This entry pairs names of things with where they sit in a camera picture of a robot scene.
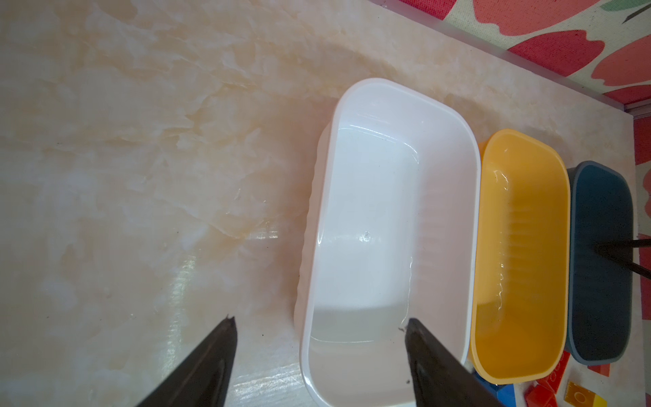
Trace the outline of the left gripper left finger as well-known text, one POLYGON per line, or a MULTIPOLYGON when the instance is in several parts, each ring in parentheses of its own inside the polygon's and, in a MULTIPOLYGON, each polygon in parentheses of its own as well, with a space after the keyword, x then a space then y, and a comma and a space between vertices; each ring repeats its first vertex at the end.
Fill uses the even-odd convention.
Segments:
POLYGON ((227 317, 138 405, 223 406, 236 350, 236 320, 227 317))

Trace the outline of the dark teal plastic container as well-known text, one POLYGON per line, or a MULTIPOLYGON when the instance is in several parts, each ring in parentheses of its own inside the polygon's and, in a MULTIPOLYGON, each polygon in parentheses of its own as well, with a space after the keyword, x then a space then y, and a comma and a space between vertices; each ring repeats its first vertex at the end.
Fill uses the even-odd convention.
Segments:
POLYGON ((632 272, 598 244, 630 240, 632 195, 616 171, 594 161, 569 169, 571 240, 566 350, 585 366, 618 361, 632 325, 632 272))

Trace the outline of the small red lego brick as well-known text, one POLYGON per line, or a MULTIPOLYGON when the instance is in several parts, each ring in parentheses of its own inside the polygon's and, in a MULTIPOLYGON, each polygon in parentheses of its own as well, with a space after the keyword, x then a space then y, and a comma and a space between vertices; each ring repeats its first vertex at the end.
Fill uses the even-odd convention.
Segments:
POLYGON ((602 376, 609 377, 610 376, 610 364, 605 364, 605 365, 595 365, 595 366, 588 366, 588 369, 590 371, 594 371, 602 376))

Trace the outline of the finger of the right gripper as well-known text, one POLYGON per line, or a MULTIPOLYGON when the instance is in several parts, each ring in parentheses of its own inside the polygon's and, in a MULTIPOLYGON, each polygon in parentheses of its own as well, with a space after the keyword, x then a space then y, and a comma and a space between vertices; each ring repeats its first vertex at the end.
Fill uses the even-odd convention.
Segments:
POLYGON ((614 259, 633 259, 636 249, 649 248, 650 239, 634 239, 600 243, 595 246, 595 251, 603 256, 614 259))
POLYGON ((634 261, 630 259, 625 259, 624 257, 617 256, 617 255, 610 255, 609 256, 610 260, 615 262, 615 264, 618 264, 621 267, 627 268, 629 271, 634 272, 638 274, 641 277, 644 277, 648 280, 651 279, 651 271, 650 269, 641 266, 638 263, 635 263, 634 261))

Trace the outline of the white plastic container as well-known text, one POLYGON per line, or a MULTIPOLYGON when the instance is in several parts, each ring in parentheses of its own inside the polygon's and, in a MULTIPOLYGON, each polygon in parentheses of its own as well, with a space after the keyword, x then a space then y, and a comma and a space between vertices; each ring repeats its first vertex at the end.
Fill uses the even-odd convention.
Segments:
POLYGON ((475 136, 449 106, 378 78, 339 99, 318 142, 294 309, 318 405, 412 406, 412 318, 466 362, 480 178, 475 136))

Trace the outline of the yellow lego brick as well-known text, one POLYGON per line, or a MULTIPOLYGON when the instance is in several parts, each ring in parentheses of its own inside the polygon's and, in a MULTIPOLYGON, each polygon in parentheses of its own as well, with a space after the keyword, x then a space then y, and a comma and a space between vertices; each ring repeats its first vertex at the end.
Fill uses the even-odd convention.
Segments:
POLYGON ((595 392, 583 388, 582 386, 569 381, 567 383, 566 394, 564 396, 566 403, 574 407, 607 407, 605 399, 595 392))

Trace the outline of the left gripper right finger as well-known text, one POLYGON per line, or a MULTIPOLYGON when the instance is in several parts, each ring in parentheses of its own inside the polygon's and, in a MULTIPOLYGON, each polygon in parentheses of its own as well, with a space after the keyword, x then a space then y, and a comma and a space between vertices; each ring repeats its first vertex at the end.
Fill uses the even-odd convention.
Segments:
POLYGON ((418 406, 502 405, 416 318, 407 324, 405 347, 418 406))

